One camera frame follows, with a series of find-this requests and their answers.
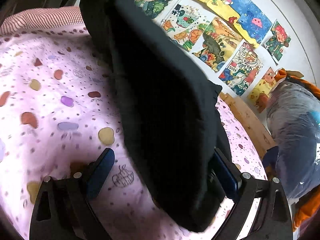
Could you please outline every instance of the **transparent plastic bag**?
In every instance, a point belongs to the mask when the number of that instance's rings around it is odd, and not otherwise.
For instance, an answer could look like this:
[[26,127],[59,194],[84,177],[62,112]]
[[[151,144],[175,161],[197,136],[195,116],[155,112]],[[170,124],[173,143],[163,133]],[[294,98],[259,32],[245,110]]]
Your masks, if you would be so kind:
[[270,94],[267,124],[279,146],[275,170],[288,199],[320,184],[320,101],[283,81]]

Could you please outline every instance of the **black garment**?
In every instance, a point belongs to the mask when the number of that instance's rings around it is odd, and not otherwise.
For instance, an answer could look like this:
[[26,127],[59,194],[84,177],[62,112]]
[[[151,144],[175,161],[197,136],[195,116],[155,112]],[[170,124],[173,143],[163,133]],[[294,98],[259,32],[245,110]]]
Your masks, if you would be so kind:
[[207,190],[215,146],[231,161],[215,108],[221,87],[134,0],[81,0],[80,8],[95,45],[111,52],[125,145],[142,179],[179,225],[204,231],[222,201]]

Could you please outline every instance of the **drawing of blonde girl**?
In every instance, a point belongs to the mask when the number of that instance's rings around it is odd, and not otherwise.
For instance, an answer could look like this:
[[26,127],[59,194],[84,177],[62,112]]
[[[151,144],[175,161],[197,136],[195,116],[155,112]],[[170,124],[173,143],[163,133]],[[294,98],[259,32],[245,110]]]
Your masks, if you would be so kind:
[[135,0],[135,4],[142,8],[145,14],[155,19],[171,0]]

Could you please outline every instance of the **wooden bed frame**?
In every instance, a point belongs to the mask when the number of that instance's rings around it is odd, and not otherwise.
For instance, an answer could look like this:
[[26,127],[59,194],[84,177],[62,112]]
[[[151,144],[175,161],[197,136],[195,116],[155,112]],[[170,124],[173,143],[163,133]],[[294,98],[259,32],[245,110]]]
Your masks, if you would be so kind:
[[260,159],[262,159],[268,149],[276,146],[276,142],[268,130],[240,97],[233,98],[229,94],[224,93],[220,93],[219,96],[230,107],[235,118],[242,124],[256,148]]

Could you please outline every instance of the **silver screw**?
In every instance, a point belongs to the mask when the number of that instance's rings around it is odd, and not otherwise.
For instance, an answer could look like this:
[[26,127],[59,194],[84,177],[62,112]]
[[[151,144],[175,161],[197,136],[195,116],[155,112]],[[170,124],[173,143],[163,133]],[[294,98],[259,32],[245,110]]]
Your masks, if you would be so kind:
[[278,178],[276,178],[276,177],[274,177],[272,180],[273,180],[274,183],[280,183],[280,180]]
[[244,172],[244,174],[242,174],[242,177],[244,177],[245,179],[250,179],[251,175],[247,172]]
[[50,177],[50,176],[45,176],[45,177],[44,177],[44,179],[43,179],[43,181],[44,181],[44,182],[49,182],[49,181],[50,181],[50,179],[51,179],[51,177]]
[[73,177],[74,177],[75,179],[79,179],[81,176],[82,176],[82,173],[81,173],[81,172],[77,172],[77,173],[75,173],[75,174],[73,175]]

